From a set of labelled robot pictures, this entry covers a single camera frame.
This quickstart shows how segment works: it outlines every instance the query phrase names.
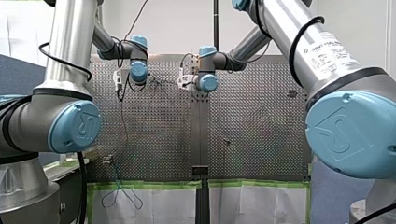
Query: metal bracket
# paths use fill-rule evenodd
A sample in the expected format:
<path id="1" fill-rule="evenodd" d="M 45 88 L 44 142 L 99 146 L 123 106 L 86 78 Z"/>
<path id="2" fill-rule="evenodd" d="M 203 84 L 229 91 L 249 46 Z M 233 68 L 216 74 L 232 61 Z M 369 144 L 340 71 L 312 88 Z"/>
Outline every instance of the metal bracket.
<path id="1" fill-rule="evenodd" d="M 192 174 L 193 175 L 208 175 L 209 168 L 208 168 L 208 166 L 192 166 Z"/>

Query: gray fabric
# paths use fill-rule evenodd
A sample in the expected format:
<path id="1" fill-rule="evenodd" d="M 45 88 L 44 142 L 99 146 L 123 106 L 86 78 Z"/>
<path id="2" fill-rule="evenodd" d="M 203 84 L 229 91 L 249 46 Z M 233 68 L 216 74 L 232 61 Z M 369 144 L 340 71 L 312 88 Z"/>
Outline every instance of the gray fabric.
<path id="1" fill-rule="evenodd" d="M 374 180 L 340 175 L 320 161 L 313 163 L 311 224 L 349 222 L 349 207 L 365 199 Z"/>

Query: white paper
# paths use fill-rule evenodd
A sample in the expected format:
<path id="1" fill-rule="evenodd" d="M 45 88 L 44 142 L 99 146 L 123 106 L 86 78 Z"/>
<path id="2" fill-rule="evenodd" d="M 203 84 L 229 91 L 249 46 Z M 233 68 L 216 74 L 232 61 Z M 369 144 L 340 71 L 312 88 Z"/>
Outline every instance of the white paper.
<path id="1" fill-rule="evenodd" d="M 210 223 L 237 224 L 241 188 L 211 188 L 210 195 Z"/>
<path id="2" fill-rule="evenodd" d="M 275 188 L 242 187 L 239 224 L 275 223 L 276 192 Z"/>
<path id="3" fill-rule="evenodd" d="M 137 206 L 141 203 L 130 189 L 124 191 L 134 200 Z M 92 223 L 94 224 L 194 224 L 196 189 L 151 190 L 134 189 L 134 193 L 143 201 L 140 210 L 136 209 L 122 190 L 119 190 L 117 201 L 111 207 L 105 206 L 114 202 L 117 192 L 114 190 L 96 191 L 93 196 Z"/>
<path id="4" fill-rule="evenodd" d="M 306 189 L 278 189 L 276 224 L 305 224 Z"/>
<path id="5" fill-rule="evenodd" d="M 195 189 L 154 190 L 154 217 L 195 217 Z"/>

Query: green tape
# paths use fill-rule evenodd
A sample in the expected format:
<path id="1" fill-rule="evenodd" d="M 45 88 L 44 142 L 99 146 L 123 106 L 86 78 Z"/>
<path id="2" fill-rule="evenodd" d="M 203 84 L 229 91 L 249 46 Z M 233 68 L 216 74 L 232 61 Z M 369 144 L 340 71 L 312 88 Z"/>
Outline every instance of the green tape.
<path id="1" fill-rule="evenodd" d="M 88 216 L 88 224 L 92 224 L 93 216 L 92 216 L 92 206 L 93 206 L 93 194 L 94 189 L 91 186 L 88 186 L 88 199 L 87 199 L 87 216 Z"/>
<path id="2" fill-rule="evenodd" d="M 306 215 L 305 222 L 306 224 L 311 223 L 311 184 L 308 184 L 308 188 L 306 190 Z"/>
<path id="3" fill-rule="evenodd" d="M 308 164 L 308 174 L 309 174 L 309 175 L 312 175 L 312 167 L 313 167 L 313 166 L 312 166 L 312 163 L 309 163 L 309 164 Z"/>
<path id="4" fill-rule="evenodd" d="M 235 179 L 235 180 L 209 180 L 210 188 L 229 188 L 242 186 L 257 186 L 285 189 L 307 189 L 309 182 L 286 182 L 254 179 Z"/>
<path id="5" fill-rule="evenodd" d="M 121 181 L 123 188 L 130 189 L 200 189 L 201 181 L 180 181 L 180 182 L 145 182 L 140 180 Z M 94 190 L 118 189 L 119 186 L 115 182 L 107 183 L 91 183 L 89 187 Z"/>

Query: black stripe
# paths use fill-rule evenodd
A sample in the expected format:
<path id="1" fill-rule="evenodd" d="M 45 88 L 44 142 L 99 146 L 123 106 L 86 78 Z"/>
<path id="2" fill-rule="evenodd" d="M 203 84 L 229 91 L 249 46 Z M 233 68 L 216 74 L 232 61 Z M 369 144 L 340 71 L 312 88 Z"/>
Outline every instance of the black stripe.
<path id="1" fill-rule="evenodd" d="M 0 165 L 2 164 L 10 164 L 19 161 L 29 161 L 38 157 L 38 152 L 35 153 L 28 153 L 21 156 L 14 156 L 14 157 L 5 157 L 0 158 Z"/>
<path id="2" fill-rule="evenodd" d="M 4 116 L 4 120 L 3 120 L 3 137 L 4 137 L 4 139 L 6 140 L 7 144 L 10 147 L 14 148 L 15 150 L 22 151 L 22 152 L 23 152 L 23 150 L 20 149 L 19 147 L 17 147 L 17 145 L 15 145 L 14 142 L 12 141 L 11 134 L 9 133 L 9 123 L 11 122 L 11 117 L 12 117 L 12 114 L 14 114 L 15 110 L 19 106 L 21 106 L 21 105 L 23 105 L 25 103 L 31 102 L 31 101 L 32 101 L 32 96 L 31 95 L 30 96 L 26 96 L 26 97 L 20 99 L 19 101 L 17 101 L 15 104 L 13 104 L 7 110 L 7 112 L 6 112 L 5 116 Z"/>
<path id="3" fill-rule="evenodd" d="M 76 98 L 80 100 L 92 101 L 92 97 L 77 91 L 67 91 L 62 89 L 40 88 L 34 89 L 33 95 L 58 95 Z"/>
<path id="4" fill-rule="evenodd" d="M 364 77 L 370 77 L 374 75 L 387 75 L 387 74 L 388 73 L 382 68 L 371 67 L 371 68 L 363 68 L 357 72 L 340 77 L 333 83 L 329 84 L 322 90 L 318 91 L 311 99 L 309 99 L 308 103 L 306 104 L 306 111 L 309 111 L 312 105 L 314 105 L 323 96 L 332 93 L 334 91 L 337 91 L 338 89 L 344 87 L 345 85 L 351 82 L 354 82 Z"/>
<path id="5" fill-rule="evenodd" d="M 297 84 L 301 87 L 302 87 L 302 84 L 300 82 L 300 79 L 297 77 L 297 73 L 294 68 L 294 57 L 296 55 L 297 45 L 300 42 L 301 37 L 303 37 L 303 35 L 305 34 L 305 31 L 311 25 L 314 25 L 318 22 L 324 23 L 324 18 L 321 16 L 315 17 L 312 20 L 310 20 L 306 25 L 304 25 L 298 32 L 297 36 L 294 38 L 293 43 L 291 44 L 291 47 L 290 47 L 289 68 L 290 68 L 291 76 L 294 78 L 294 81 L 297 82 Z"/>

